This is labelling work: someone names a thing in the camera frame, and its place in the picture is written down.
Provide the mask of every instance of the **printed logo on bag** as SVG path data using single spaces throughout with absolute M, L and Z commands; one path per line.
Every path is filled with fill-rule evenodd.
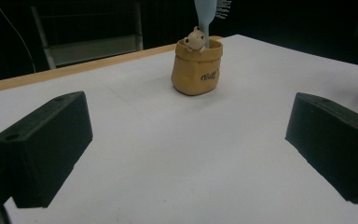
M 209 79 L 215 79 L 216 78 L 216 73 L 217 71 L 219 71 L 219 69 L 215 70 L 214 72 L 212 72 L 211 74 L 210 73 L 207 73 L 205 75 L 203 75 L 201 77 L 201 80 L 202 81 L 206 81 L 206 80 L 209 80 Z

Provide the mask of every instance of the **blue brush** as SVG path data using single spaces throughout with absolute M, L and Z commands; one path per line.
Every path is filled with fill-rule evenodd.
M 199 28 L 205 34 L 205 46 L 209 48 L 209 24 L 214 17 L 225 19 L 230 8 L 231 1 L 227 0 L 194 0 L 197 15 L 199 16 Z

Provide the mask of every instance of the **toy face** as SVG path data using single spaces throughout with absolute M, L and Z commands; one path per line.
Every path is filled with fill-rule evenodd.
M 194 31 L 191 32 L 188 37 L 185 37 L 184 42 L 188 48 L 202 49 L 202 47 L 205 46 L 204 33 L 196 26 L 194 27 Z

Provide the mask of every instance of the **table surface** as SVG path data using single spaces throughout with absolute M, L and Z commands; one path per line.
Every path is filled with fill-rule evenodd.
M 0 90 L 20 87 L 0 91 L 0 132 L 72 91 L 86 93 L 94 132 L 50 206 L 10 199 L 12 222 L 358 223 L 358 204 L 284 140 L 299 91 L 358 112 L 358 65 L 241 35 L 221 42 L 218 86 L 200 96 L 173 88 L 173 46 L 26 86 L 7 80 Z

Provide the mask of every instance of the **plush toy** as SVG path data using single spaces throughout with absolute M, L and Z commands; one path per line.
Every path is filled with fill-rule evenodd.
M 188 51 L 193 51 L 193 49 L 198 50 L 199 53 L 205 51 L 204 33 L 200 31 L 198 26 L 194 27 L 194 31 L 188 37 L 185 37 L 184 43 Z

